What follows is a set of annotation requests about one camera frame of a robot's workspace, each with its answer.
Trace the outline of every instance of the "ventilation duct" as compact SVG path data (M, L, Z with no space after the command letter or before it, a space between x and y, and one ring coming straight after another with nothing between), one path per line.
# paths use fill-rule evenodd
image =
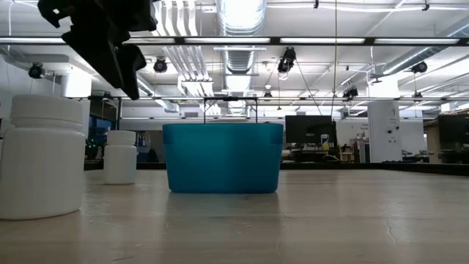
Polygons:
M217 0L218 28L223 36L250 37L261 33L264 26L266 0ZM224 51L225 84L231 91L249 89L256 51ZM239 114L242 109L232 109Z
M450 26L438 34L437 37L469 37L469 17L466 17L453 26ZM435 54L439 54L441 51L444 51L447 48L448 47L414 48L412 51L407 52L398 59L395 59L394 61L384 65L381 70L382 74L377 74L377 76L389 76L399 73L403 70L407 70L412 66L424 61L425 59L428 59Z

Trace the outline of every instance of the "large white bottle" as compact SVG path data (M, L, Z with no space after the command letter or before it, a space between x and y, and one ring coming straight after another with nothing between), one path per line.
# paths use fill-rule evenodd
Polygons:
M17 95L0 160L0 219L38 219L80 208L84 191L82 105Z
M136 134L131 131L109 131L104 149L104 183L132 184L137 174Z

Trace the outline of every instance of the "blue plastic container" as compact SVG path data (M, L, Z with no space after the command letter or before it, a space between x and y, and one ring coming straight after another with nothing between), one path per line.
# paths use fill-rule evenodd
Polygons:
M276 191L283 146L279 124L163 126L169 188L179 193Z

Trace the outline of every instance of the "ceiling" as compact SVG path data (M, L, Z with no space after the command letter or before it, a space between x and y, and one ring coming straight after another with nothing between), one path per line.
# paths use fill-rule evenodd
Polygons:
M467 10L421 10L410 12L345 12L331 9L311 7L305 8L301 4L311 4L313 1L268 0L266 21L262 34L265 36L334 36L335 21L337 21L337 35L354 37L434 37L438 32L448 28L457 21L469 15ZM340 7L355 9L390 9L398 3L404 2L400 8L422 7L424 0L341 0ZM433 0L429 1L433 7L461 7L469 9L467 0ZM0 34L9 34L8 10L11 1L0 0ZM333 7L334 1L320 1L324 7ZM202 36L218 35L215 1L196 1L196 25ZM70 21L64 21L60 29L55 29L47 23L38 13L36 8L24 4L14 4L11 9L11 30L14 36L59 36L67 31ZM150 36L149 32L136 32L135 36ZM224 77L221 63L221 54L213 50L212 46L203 46L204 60L210 77L214 81L214 90L220 91L224 85ZM343 81L352 76L356 70L368 67L372 62L384 64L405 54L412 47L295 47L299 65L295 65L286 81L279 81L276 72L276 63L282 55L285 47L268 46L265 51L259 51L256 58L255 73L251 83L251 94L262 96L265 85L270 84L272 90L280 89L280 96L306 96L309 94L307 85L316 96L331 96L331 91ZM142 46L141 50L148 58L165 56L160 46ZM13 46L10 50L12 56L59 54L66 55L73 61L86 65L71 48L65 46ZM334 72L334 59L337 54L337 67ZM456 59L469 54L466 48L449 48L444 52L426 60L429 65L428 72L444 66ZM418 89L430 85L443 83L451 78L469 73L469 60L462 60L450 67L443 68L416 82ZM177 83L177 71L172 65L166 73L156 74L152 65L140 70L140 74L150 84L156 84L162 95L180 95L174 84ZM95 76L94 89L107 89L115 95L122 92L111 88L99 76ZM409 73L399 73L399 91L402 95L412 94L415 84ZM365 80L358 82L361 95L366 95L367 83ZM439 90L431 96L445 96L451 92L468 89L469 81L458 86L450 86Z

